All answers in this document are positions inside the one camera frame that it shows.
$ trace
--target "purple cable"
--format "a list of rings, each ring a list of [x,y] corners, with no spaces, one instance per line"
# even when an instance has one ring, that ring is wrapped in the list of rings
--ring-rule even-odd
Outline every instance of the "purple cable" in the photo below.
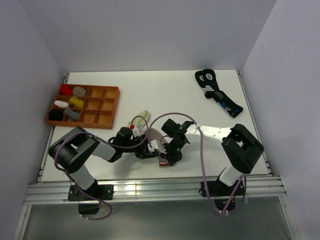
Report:
[[[148,131],[148,130],[149,130],[149,125],[148,125],[147,120],[146,120],[143,116],[135,116],[135,117],[132,119],[131,123],[132,123],[136,118],[142,118],[142,119],[145,121],[146,129],[147,129],[147,131]],[[109,203],[107,203],[106,201],[104,201],[104,200],[98,199],[98,198],[96,198],[96,197],[94,197],[94,196],[91,196],[91,195],[87,194],[85,191],[83,191],[83,190],[81,189],[81,187],[75,182],[75,180],[66,172],[66,170],[64,170],[63,168],[61,168],[61,167],[58,166],[58,156],[59,156],[62,148],[63,148],[68,142],[70,142],[72,139],[74,139],[74,138],[75,138],[76,136],[78,136],[78,135],[89,135],[89,136],[91,136],[91,137],[93,137],[93,138],[98,139],[99,141],[101,141],[101,142],[103,142],[103,143],[105,143],[105,144],[109,144],[109,145],[112,146],[112,147],[121,148],[121,149],[133,149],[133,148],[136,148],[136,147],[140,146],[140,145],[147,139],[147,135],[144,137],[144,139],[143,139],[139,144],[137,144],[137,145],[135,145],[135,146],[125,147],[125,146],[117,146],[117,145],[114,145],[114,144],[112,144],[112,143],[110,143],[110,142],[106,142],[106,141],[103,140],[102,138],[100,138],[100,137],[98,137],[98,136],[96,136],[96,135],[94,135],[94,134],[92,134],[92,133],[90,133],[90,132],[87,132],[87,131],[77,132],[77,133],[69,136],[66,140],[64,140],[63,143],[61,144],[61,146],[58,148],[58,150],[56,151],[56,153],[55,153],[55,155],[54,155],[54,166],[55,166],[55,168],[58,169],[58,170],[60,170],[60,171],[62,171],[62,172],[64,172],[64,173],[68,176],[68,178],[69,178],[72,182],[75,183],[75,186],[79,189],[79,191],[81,192],[82,195],[84,195],[84,196],[86,196],[87,198],[90,198],[90,199],[92,199],[92,200],[99,201],[99,203],[103,203],[103,204],[107,205],[107,206],[110,208],[110,212],[109,212],[107,215],[102,216],[102,217],[85,217],[85,216],[82,216],[82,217],[85,218],[85,219],[88,219],[88,220],[102,220],[102,219],[106,219],[106,218],[109,217],[109,216],[111,215],[111,213],[112,213],[112,206],[111,206]]]
[[[151,127],[153,126],[153,124],[159,120],[160,118],[162,117],[165,117],[165,116],[168,116],[168,115],[181,115],[181,116],[185,116],[187,118],[189,118],[196,126],[197,126],[197,129],[199,130],[199,133],[200,133],[200,163],[201,163],[201,170],[202,170],[202,176],[203,176],[203,182],[204,182],[204,188],[205,188],[205,193],[206,193],[206,197],[209,201],[209,205],[211,207],[211,210],[212,212],[217,215],[218,217],[222,216],[223,213],[225,212],[225,210],[228,208],[241,180],[242,180],[242,176],[241,178],[238,180],[236,186],[234,187],[228,201],[227,201],[227,204],[224,206],[223,208],[223,211],[220,212],[220,210],[217,208],[216,204],[211,201],[211,198],[210,198],[210,193],[209,193],[209,188],[208,188],[208,183],[207,183],[207,176],[206,176],[206,171],[205,171],[205,162],[204,162],[204,136],[203,136],[203,132],[201,130],[200,127],[198,127],[198,124],[197,122],[189,115],[187,114],[184,114],[184,113],[180,113],[180,112],[169,112],[169,113],[166,113],[166,114],[163,114],[161,116],[158,116],[155,120],[153,120],[153,122],[150,124],[150,129]],[[245,187],[244,187],[244,195],[242,197],[242,200],[240,202],[240,206],[242,205],[244,199],[245,199],[245,196],[246,196],[246,187],[247,187],[247,183],[246,183],[246,176],[244,176],[244,181],[245,181]]]

